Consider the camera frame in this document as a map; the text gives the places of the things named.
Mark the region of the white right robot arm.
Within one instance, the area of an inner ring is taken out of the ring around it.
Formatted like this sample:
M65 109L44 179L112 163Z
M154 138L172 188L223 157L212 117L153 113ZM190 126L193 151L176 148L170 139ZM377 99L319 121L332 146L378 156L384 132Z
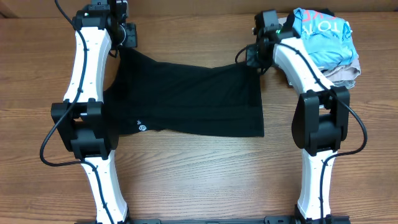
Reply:
M331 173L335 156L348 132L349 92L323 76L294 28L279 23L275 10L254 17L256 42L248 46L246 63L265 70L279 67L298 94L292 137L302 151L302 183L295 215L289 223L349 223L331 214Z

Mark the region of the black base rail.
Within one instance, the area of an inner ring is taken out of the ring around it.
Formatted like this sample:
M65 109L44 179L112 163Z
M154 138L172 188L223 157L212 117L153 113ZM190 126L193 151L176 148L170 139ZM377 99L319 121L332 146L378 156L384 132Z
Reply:
M243 219L218 219L218 220L159 220L159 219L135 219L133 224L299 224L319 223L319 221L302 222L293 216L266 216L264 218Z

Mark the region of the black garment in pile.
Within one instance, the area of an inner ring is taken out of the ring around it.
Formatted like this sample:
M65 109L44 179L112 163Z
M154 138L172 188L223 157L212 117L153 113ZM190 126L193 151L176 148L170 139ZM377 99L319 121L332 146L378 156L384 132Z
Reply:
M329 9L302 9L298 7L286 17L282 29L294 29L301 36L304 32L310 35L319 23L335 19L335 13Z

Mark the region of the beige folded garment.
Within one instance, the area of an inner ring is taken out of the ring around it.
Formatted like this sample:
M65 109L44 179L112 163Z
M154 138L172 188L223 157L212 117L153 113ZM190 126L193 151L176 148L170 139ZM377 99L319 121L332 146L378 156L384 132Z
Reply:
M361 74L359 55L349 65L340 65L331 70L318 69L325 77L332 80L355 80Z

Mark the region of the light blue printed t-shirt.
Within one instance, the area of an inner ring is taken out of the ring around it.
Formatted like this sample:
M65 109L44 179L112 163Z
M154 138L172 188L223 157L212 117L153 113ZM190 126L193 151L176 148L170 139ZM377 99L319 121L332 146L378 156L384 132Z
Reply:
M293 28L300 34L304 47L315 65L331 70L349 65L358 58L348 21L322 12L296 8Z

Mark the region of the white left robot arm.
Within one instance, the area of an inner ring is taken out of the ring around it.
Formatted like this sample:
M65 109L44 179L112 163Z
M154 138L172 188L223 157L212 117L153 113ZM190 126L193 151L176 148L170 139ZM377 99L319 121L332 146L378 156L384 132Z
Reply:
M84 169L96 205L95 223L131 223L115 165L118 130L104 108L106 61L120 47L136 47L127 1L92 1L68 22L75 31L72 77L62 102L51 107L54 126L74 164Z

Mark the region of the grey denim folded garment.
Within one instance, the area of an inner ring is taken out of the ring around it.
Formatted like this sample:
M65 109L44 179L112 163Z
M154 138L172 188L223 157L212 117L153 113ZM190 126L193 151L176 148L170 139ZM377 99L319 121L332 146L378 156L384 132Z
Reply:
M296 90L299 88L306 88L311 85L319 86L319 83L316 81L306 81L303 82L302 84L299 84L298 82L293 82L293 80L287 79L288 84L292 87L294 87ZM333 84L334 86L337 87L342 87L345 86L347 89L351 89L355 86L355 80L332 80L327 78L327 82L323 82L324 86L329 86L329 84Z

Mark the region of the black t-shirt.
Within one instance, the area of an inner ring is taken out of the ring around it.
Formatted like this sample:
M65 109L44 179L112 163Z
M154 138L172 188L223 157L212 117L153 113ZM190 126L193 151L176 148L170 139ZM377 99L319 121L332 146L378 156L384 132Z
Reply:
M260 75L244 63L206 68L158 62L120 49L104 107L119 133L169 129L222 137L263 137Z

